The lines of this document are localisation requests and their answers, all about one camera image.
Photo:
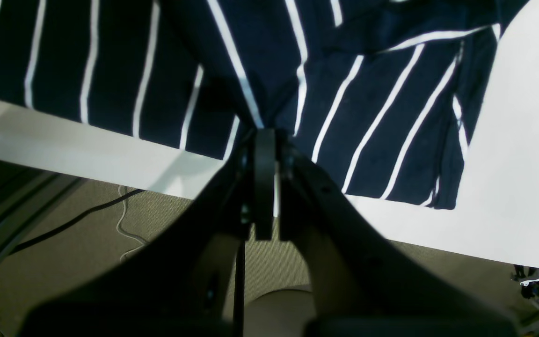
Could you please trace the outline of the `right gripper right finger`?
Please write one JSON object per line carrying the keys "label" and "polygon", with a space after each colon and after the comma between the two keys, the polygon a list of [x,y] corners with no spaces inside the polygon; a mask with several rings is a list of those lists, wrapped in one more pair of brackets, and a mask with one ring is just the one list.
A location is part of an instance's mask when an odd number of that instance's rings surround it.
{"label": "right gripper right finger", "polygon": [[317,316],[306,337],[516,337],[507,314],[380,235],[328,174],[277,136],[280,239],[303,256]]}

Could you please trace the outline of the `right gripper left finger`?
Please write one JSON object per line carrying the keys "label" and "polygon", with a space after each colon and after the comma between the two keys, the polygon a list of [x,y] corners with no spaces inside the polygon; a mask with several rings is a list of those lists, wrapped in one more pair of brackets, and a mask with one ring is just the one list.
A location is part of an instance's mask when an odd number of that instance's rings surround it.
{"label": "right gripper left finger", "polygon": [[245,243],[272,238],[276,133],[247,138],[133,258],[38,306],[21,337],[241,337]]}

